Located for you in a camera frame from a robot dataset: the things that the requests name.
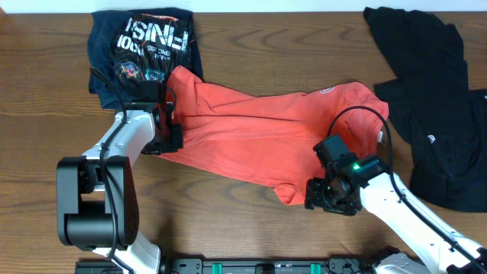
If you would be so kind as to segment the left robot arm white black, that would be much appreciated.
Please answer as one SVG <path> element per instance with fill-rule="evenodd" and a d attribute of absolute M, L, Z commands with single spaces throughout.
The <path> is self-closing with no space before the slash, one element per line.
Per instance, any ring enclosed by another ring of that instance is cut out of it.
<path fill-rule="evenodd" d="M 171 271 L 162 249 L 139 230 L 132 167 L 141 154 L 182 148 L 181 126 L 173 121 L 175 108 L 173 102 L 127 103 L 92 148 L 57 164 L 59 240 L 102 257 L 77 262 L 76 273 Z"/>

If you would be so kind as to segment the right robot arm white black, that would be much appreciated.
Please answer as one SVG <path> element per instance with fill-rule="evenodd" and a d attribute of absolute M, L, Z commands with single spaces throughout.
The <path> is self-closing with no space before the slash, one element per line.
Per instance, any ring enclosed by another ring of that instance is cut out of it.
<path fill-rule="evenodd" d="M 484 273 L 486 248 L 463 236 L 416 198 L 375 155 L 318 155 L 324 178 L 308 180 L 304 206 L 354 216 L 362 209 L 387 224 L 431 273 Z"/>

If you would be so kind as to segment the red-orange t-shirt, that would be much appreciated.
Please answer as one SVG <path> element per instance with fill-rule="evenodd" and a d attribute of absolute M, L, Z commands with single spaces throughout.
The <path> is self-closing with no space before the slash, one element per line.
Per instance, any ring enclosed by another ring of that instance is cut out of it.
<path fill-rule="evenodd" d="M 360 158 L 377 150 L 387 103 L 360 82 L 310 93 L 254 97 L 205 83 L 176 68 L 167 82 L 177 96 L 183 148 L 162 157 L 270 187 L 287 206 L 304 202 L 306 182 L 324 170 L 313 147 L 337 134 Z"/>

